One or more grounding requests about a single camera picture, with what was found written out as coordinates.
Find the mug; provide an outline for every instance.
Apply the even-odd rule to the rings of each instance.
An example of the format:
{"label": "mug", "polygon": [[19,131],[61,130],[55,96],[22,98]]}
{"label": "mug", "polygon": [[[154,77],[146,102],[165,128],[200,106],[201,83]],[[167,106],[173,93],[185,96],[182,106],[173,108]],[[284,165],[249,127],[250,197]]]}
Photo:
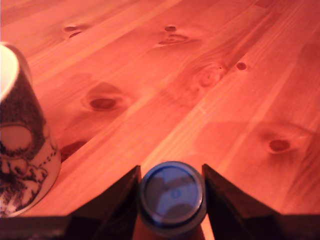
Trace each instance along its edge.
{"label": "mug", "polygon": [[0,217],[14,217],[50,190],[61,154],[32,88],[23,54],[0,43]]}

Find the blue lid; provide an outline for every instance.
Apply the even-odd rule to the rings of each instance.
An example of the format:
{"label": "blue lid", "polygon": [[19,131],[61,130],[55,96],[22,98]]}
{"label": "blue lid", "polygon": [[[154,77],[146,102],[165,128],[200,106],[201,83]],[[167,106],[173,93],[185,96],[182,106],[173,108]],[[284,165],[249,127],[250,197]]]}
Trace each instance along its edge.
{"label": "blue lid", "polygon": [[143,210],[156,225],[181,225],[196,215],[203,202],[202,177],[185,163],[164,162],[144,176],[139,194]]}

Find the cylindrical object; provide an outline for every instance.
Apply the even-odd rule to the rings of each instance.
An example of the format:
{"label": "cylindrical object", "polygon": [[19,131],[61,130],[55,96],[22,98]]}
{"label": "cylindrical object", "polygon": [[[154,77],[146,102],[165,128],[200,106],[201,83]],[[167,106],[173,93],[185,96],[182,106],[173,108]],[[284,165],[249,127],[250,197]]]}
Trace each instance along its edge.
{"label": "cylindrical object", "polygon": [[54,184],[61,155],[32,88],[23,54],[0,44],[0,217],[36,204]]}
{"label": "cylindrical object", "polygon": [[144,224],[168,239],[192,234],[207,214],[202,176],[192,166],[178,161],[153,167],[139,185],[137,202]]}

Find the ceramic mug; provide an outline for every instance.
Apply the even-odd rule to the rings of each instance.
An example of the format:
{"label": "ceramic mug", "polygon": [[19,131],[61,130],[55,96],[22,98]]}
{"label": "ceramic mug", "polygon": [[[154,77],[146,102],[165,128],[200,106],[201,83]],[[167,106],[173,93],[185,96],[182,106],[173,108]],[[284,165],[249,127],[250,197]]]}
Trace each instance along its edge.
{"label": "ceramic mug", "polygon": [[0,43],[0,217],[35,205],[54,184],[61,155],[22,53]]}

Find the wood grain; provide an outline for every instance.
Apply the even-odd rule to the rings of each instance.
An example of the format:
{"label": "wood grain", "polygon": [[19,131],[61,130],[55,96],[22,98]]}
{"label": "wood grain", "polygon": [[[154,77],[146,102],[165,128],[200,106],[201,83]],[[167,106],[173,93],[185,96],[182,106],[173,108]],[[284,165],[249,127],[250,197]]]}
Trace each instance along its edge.
{"label": "wood grain", "polygon": [[[169,160],[320,212],[319,1],[3,2],[2,40],[27,56],[65,160],[24,216],[68,214]],[[208,219],[201,232],[213,239]]]}

